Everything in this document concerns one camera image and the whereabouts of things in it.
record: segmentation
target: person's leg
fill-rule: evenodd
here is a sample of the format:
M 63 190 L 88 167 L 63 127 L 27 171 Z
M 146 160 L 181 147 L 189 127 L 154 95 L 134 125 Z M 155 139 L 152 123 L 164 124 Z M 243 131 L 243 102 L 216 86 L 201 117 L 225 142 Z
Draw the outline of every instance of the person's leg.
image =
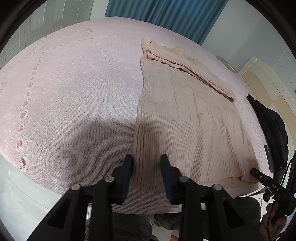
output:
M 252 197 L 237 197 L 234 199 L 241 209 L 249 216 L 252 223 L 258 227 L 261 218 L 260 203 Z M 151 223 L 159 227 L 180 231 L 181 213 L 163 213 L 150 216 Z
M 112 213 L 114 241 L 158 241 L 146 215 Z M 84 241 L 88 241 L 89 219 L 86 221 Z

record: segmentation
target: white tile floor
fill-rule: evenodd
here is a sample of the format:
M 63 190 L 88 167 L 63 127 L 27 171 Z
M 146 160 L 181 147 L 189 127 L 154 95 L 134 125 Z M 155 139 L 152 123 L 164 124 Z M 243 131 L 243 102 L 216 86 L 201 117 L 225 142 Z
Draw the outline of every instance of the white tile floor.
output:
M 266 213 L 262 194 L 254 196 Z M 16 241 L 25 241 L 59 200 L 60 195 L 36 184 L 18 172 L 0 155 L 0 218 Z M 172 231 L 153 227 L 160 241 L 169 241 Z

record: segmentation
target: curtain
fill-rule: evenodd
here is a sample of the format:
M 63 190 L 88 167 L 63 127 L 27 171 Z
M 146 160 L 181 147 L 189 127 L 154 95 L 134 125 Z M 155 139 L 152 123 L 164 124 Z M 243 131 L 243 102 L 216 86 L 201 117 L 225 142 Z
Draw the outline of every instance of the curtain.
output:
M 110 0 L 105 17 L 124 17 L 172 30 L 201 45 L 228 0 Z

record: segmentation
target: headboard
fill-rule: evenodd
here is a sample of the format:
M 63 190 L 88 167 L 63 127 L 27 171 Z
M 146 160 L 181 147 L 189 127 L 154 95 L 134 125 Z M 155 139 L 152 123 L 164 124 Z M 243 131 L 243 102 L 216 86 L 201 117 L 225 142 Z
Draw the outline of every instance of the headboard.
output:
M 252 57 L 239 75 L 254 92 L 254 98 L 283 119 L 288 134 L 289 161 L 296 149 L 296 100 L 274 70 L 257 57 Z

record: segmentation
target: pink mattress cover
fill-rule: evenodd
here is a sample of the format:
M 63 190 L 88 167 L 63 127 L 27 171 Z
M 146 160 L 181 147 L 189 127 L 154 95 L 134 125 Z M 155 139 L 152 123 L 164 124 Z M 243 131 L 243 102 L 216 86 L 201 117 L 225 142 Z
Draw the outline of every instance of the pink mattress cover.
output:
M 270 175 L 266 139 L 246 96 L 251 89 L 210 52 L 170 30 L 111 17 L 78 23 L 34 42 L 0 71 L 0 153 L 33 181 L 63 194 L 74 183 L 96 183 L 132 153 L 142 93 L 142 38 L 181 46 L 232 84 L 235 105 L 251 138 L 260 171 Z M 260 188 L 230 188 L 233 196 Z M 130 187 L 114 211 L 180 210 L 164 193 Z

